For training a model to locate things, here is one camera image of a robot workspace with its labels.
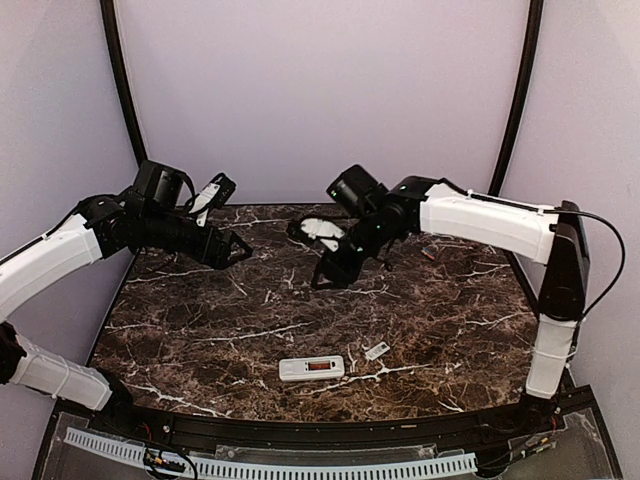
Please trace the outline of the orange AAA battery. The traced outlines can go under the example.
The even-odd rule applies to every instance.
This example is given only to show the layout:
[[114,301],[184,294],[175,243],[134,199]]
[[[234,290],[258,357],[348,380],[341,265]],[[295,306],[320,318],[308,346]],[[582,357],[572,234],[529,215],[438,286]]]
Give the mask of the orange AAA battery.
[[331,369],[331,363],[330,362],[308,362],[306,365],[307,369],[309,371],[323,371],[323,370],[330,370]]

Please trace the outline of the white battery compartment cover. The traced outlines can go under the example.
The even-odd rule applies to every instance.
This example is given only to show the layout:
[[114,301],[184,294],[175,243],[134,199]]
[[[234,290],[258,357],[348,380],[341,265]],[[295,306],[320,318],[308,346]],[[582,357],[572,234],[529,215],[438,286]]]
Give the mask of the white battery compartment cover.
[[374,361],[390,350],[390,346],[386,342],[380,342],[376,346],[365,352],[365,357],[369,361]]

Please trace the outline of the white remote control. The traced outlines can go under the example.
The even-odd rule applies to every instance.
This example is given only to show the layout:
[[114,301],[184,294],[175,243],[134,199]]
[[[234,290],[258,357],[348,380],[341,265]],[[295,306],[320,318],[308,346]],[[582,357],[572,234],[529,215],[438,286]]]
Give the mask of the white remote control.
[[279,378],[283,382],[331,380],[345,375],[340,355],[282,359],[278,364]]

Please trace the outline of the blue AAA battery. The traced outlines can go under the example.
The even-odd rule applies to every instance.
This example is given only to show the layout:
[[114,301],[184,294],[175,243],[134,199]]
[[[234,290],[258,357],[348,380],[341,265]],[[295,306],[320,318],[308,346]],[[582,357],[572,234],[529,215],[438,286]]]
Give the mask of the blue AAA battery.
[[435,254],[427,247],[421,248],[421,254],[431,261],[434,261],[436,259]]

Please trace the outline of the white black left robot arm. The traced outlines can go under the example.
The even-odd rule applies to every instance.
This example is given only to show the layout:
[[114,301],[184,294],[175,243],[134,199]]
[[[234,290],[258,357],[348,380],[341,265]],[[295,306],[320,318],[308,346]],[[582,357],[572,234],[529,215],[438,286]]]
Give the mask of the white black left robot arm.
[[[185,203],[182,188],[190,189]],[[51,230],[1,261],[1,381],[20,385],[101,412],[120,436],[141,427],[131,395],[112,374],[53,354],[19,334],[9,317],[28,300],[71,273],[124,249],[182,253],[201,265],[224,270],[251,257],[252,248],[234,231],[208,219],[223,207],[235,183],[223,173],[202,190],[189,176],[154,161],[139,167],[133,184],[119,194],[87,197]]]

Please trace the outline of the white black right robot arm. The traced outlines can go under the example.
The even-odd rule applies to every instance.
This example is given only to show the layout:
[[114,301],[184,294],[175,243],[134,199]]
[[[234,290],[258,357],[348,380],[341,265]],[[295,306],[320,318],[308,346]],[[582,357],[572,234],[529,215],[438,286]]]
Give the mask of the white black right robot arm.
[[536,205],[464,190],[446,178],[407,176],[388,189],[362,166],[343,171],[327,189],[353,225],[306,217],[300,231],[325,251],[314,271],[316,289],[353,284],[368,259],[411,234],[444,235],[524,256],[545,266],[538,296],[538,330],[525,382],[528,397],[510,413],[521,434],[534,432],[549,416],[551,399],[570,362],[579,326],[593,309],[586,301],[590,256],[583,221],[592,219],[613,234],[608,220],[565,201]]

